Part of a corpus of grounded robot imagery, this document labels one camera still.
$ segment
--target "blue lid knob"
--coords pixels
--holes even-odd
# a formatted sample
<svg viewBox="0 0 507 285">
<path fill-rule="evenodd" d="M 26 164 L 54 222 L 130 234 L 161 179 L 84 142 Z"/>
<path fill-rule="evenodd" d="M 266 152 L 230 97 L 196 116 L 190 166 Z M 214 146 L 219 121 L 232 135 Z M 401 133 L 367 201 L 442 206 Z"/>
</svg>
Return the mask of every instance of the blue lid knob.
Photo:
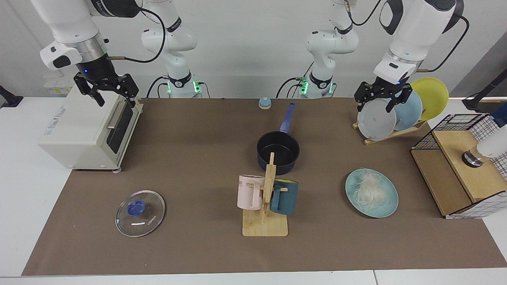
<svg viewBox="0 0 507 285">
<path fill-rule="evenodd" d="M 135 200 L 133 203 L 128 204 L 127 214 L 131 217 L 137 217 L 144 212 L 145 204 L 142 200 Z"/>
<path fill-rule="evenodd" d="M 259 100 L 259 107 L 263 110 L 267 110 L 271 108 L 271 99 L 268 97 L 262 97 Z"/>
</svg>

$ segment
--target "pink mug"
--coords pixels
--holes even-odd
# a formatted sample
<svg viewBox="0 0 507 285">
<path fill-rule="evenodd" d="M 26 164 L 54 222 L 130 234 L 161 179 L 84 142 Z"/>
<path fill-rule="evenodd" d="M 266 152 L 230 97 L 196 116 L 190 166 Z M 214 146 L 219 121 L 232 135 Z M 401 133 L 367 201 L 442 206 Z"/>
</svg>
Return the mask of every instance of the pink mug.
<svg viewBox="0 0 507 285">
<path fill-rule="evenodd" d="M 245 210 L 260 210 L 262 207 L 261 186 L 264 177 L 240 175 L 238 186 L 238 207 Z"/>
</svg>

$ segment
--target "saucepan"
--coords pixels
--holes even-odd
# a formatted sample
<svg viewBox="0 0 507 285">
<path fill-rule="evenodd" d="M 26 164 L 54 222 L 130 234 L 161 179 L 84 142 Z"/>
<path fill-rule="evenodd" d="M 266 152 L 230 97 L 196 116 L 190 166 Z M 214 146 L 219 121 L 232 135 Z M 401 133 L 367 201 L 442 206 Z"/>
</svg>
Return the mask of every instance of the saucepan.
<svg viewBox="0 0 507 285">
<path fill-rule="evenodd" d="M 294 167 L 299 157 L 299 144 L 288 132 L 295 108 L 296 103 L 291 102 L 280 130 L 266 133 L 257 142 L 257 161 L 263 170 L 266 170 L 272 152 L 275 153 L 276 175 L 286 174 Z"/>
</svg>

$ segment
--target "white plate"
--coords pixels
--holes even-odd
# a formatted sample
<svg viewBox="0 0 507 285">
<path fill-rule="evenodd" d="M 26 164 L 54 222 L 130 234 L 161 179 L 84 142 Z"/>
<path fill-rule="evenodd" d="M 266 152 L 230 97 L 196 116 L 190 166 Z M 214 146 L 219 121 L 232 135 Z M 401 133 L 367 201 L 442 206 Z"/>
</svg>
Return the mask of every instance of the white plate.
<svg viewBox="0 0 507 285">
<path fill-rule="evenodd" d="M 387 104 L 386 100 L 377 98 L 367 102 L 357 114 L 363 136 L 371 140 L 383 140 L 392 133 L 396 126 L 396 112 L 392 110 L 388 113 L 385 110 Z"/>
</svg>

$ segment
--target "plate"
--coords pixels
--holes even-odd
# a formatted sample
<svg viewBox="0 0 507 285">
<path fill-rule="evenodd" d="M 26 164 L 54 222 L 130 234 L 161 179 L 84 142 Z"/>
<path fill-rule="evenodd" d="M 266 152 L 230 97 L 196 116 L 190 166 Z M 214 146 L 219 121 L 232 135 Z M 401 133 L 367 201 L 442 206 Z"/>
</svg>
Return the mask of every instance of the plate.
<svg viewBox="0 0 507 285">
<path fill-rule="evenodd" d="M 360 177 L 364 171 L 372 171 L 373 173 L 378 174 L 380 176 L 380 187 L 387 194 L 388 201 L 376 209 L 362 209 L 354 201 L 354 192 L 357 189 L 357 185 L 361 181 Z M 345 192 L 347 193 L 347 198 L 349 199 L 350 203 L 358 211 L 373 218 L 388 217 L 398 208 L 398 192 L 396 191 L 396 187 L 394 187 L 391 180 L 389 180 L 386 176 L 372 169 L 361 168 L 349 174 L 347 181 L 345 182 Z"/>
<path fill-rule="evenodd" d="M 415 91 L 412 91 L 407 102 L 394 106 L 394 110 L 396 111 L 396 118 L 401 120 L 394 130 L 403 131 L 411 128 L 421 118 L 423 110 L 421 98 Z"/>
<path fill-rule="evenodd" d="M 449 101 L 449 91 L 445 84 L 433 77 L 425 77 L 414 81 L 412 89 L 419 95 L 423 108 L 426 110 L 421 121 L 427 121 L 440 115 Z"/>
<path fill-rule="evenodd" d="M 383 140 L 387 138 L 396 125 L 396 112 L 388 113 L 387 100 L 375 99 L 369 101 L 363 110 L 357 114 L 357 122 L 361 134 L 371 140 Z"/>
</svg>

